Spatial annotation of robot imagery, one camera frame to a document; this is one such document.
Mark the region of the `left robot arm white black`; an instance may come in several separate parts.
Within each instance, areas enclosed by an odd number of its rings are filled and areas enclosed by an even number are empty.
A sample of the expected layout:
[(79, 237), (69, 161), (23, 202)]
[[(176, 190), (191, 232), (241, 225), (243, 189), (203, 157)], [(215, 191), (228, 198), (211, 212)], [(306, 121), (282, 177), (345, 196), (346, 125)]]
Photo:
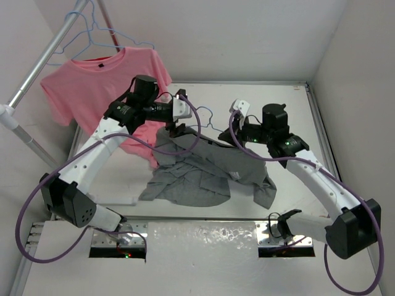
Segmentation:
[(57, 173), (41, 178), (41, 194), (48, 210), (78, 228), (91, 226), (116, 231), (124, 221), (121, 214), (97, 204), (89, 188), (110, 156), (146, 121), (170, 126), (190, 118), (186, 93), (180, 90), (169, 102), (158, 102), (155, 78), (138, 75), (130, 87), (109, 104), (98, 126), (70, 163)]

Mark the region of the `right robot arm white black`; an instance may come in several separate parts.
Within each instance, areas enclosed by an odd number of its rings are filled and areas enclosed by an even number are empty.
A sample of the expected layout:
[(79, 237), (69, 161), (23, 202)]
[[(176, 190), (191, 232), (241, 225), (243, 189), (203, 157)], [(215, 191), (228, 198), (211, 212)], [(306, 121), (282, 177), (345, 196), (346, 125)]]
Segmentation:
[(262, 109), (262, 123), (247, 120), (249, 103), (235, 100), (230, 108), (229, 127), (218, 137), (243, 152), (247, 142), (263, 144), (270, 162), (280, 165), (297, 177), (328, 212), (327, 218), (313, 217), (294, 209), (281, 214), (276, 231), (282, 239), (296, 234), (326, 243), (335, 255), (348, 259), (361, 250), (379, 243), (381, 208), (370, 199), (364, 201), (336, 179), (317, 159), (309, 145), (290, 132), (288, 114), (282, 104), (267, 104)]

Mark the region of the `grey t shirt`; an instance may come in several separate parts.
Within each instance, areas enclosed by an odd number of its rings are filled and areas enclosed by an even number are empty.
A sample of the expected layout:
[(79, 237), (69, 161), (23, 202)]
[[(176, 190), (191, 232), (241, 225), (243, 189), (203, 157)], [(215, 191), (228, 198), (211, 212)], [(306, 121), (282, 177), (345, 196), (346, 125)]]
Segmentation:
[(237, 148), (201, 137), (190, 152), (196, 132), (170, 137), (165, 128), (156, 134), (154, 158), (158, 167), (140, 194), (142, 201), (156, 199), (187, 207), (214, 207), (231, 197), (228, 182), (252, 186), (255, 203), (269, 209), (277, 193), (263, 161), (256, 160)]

